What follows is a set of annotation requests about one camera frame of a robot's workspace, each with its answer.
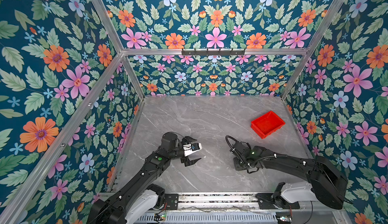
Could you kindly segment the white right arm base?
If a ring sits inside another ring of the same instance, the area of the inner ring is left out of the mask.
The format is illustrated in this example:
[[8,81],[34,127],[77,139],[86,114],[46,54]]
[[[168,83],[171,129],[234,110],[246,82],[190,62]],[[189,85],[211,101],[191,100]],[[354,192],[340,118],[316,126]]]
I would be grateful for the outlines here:
[[312,185],[308,182],[285,184],[280,191],[280,196],[288,203],[318,200]]

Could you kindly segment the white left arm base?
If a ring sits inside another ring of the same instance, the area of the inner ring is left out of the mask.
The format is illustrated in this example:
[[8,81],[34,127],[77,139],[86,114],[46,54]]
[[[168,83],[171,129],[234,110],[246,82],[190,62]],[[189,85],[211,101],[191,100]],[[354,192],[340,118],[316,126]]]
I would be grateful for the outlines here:
[[153,209],[156,206],[158,199],[159,196],[156,192],[145,190],[127,212],[125,217],[126,223],[134,224],[148,210]]

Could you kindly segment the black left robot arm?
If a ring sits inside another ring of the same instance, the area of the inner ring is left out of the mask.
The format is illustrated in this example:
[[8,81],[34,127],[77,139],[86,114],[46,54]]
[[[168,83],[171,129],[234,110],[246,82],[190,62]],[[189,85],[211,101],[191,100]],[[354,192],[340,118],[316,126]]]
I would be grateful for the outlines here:
[[107,200],[98,200],[92,205],[87,223],[134,224],[148,210],[164,208],[165,190],[153,182],[175,159],[180,159],[185,166],[194,165],[199,160],[189,160],[189,155],[200,150],[202,144],[192,137],[179,139],[175,132],[165,133],[161,145],[124,187]]

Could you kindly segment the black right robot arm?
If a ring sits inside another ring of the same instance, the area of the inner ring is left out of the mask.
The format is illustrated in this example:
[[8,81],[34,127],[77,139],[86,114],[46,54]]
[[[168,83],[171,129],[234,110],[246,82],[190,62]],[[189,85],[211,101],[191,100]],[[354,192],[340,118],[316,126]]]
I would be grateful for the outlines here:
[[322,204],[336,210],[343,208],[348,179],[327,158],[298,158],[261,146],[251,148],[239,141],[228,146],[235,156],[235,170],[251,173],[253,168],[266,168],[296,176],[311,184],[312,193]]

